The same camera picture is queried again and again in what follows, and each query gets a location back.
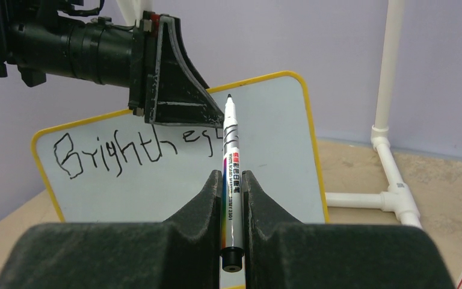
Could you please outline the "yellow framed whiteboard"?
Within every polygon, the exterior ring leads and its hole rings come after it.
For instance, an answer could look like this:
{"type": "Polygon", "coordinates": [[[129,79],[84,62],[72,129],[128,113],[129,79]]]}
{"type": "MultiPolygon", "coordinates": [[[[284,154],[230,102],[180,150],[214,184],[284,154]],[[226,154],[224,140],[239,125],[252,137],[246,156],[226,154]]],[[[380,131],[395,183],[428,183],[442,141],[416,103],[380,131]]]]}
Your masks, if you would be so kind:
{"type": "MultiPolygon", "coordinates": [[[[286,211],[328,220],[310,98],[281,71],[211,89],[236,105],[241,167],[286,211]]],[[[128,110],[39,131],[31,150],[52,203],[67,222],[158,222],[223,167],[219,128],[159,126],[128,110]]]]}

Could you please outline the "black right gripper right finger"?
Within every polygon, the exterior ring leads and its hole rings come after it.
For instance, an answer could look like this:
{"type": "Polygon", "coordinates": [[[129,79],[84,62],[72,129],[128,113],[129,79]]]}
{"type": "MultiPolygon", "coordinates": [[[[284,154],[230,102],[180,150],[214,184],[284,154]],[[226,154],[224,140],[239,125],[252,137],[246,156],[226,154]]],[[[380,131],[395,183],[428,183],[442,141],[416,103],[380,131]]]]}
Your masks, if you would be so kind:
{"type": "Polygon", "coordinates": [[[454,288],[430,236],[405,225],[306,224],[249,170],[244,192],[247,288],[454,288]]]}

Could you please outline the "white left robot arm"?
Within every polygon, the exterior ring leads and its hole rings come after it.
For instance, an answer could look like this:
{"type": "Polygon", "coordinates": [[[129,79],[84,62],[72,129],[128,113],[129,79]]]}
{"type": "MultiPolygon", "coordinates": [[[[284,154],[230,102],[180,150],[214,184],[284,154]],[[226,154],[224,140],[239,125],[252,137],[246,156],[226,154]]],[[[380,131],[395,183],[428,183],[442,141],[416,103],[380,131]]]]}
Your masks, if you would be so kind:
{"type": "Polygon", "coordinates": [[[0,1],[0,78],[15,65],[35,87],[47,75],[126,87],[146,123],[220,128],[224,114],[186,54],[180,19],[132,6],[126,25],[100,15],[104,2],[0,1]]]}

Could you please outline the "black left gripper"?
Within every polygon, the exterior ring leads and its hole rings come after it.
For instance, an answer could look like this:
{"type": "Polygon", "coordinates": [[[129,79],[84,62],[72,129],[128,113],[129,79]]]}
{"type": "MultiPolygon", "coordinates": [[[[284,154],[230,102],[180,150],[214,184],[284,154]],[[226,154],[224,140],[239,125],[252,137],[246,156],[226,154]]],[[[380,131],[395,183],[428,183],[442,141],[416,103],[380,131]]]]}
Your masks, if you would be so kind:
{"type": "Polygon", "coordinates": [[[186,52],[180,19],[144,11],[132,30],[128,107],[146,123],[220,128],[224,113],[186,52]]]}

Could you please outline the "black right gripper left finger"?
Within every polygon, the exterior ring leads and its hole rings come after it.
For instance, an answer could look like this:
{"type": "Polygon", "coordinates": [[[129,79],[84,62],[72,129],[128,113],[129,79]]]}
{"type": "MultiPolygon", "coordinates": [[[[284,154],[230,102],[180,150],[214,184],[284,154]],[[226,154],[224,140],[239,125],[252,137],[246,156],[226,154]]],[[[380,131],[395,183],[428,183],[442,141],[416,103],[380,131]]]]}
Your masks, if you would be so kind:
{"type": "Polygon", "coordinates": [[[218,288],[221,172],[163,222],[42,223],[25,231],[0,288],[218,288]]]}

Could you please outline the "white whiteboard marker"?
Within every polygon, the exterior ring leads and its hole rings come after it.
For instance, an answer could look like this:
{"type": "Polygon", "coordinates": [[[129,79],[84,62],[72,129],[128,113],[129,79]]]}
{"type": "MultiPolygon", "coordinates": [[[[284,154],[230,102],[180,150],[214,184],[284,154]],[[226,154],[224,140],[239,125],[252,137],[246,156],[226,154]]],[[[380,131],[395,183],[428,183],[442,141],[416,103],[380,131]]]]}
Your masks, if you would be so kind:
{"type": "Polygon", "coordinates": [[[221,268],[227,273],[242,270],[244,224],[241,192],[241,160],[236,107],[227,96],[223,122],[223,190],[221,196],[221,268]]]}

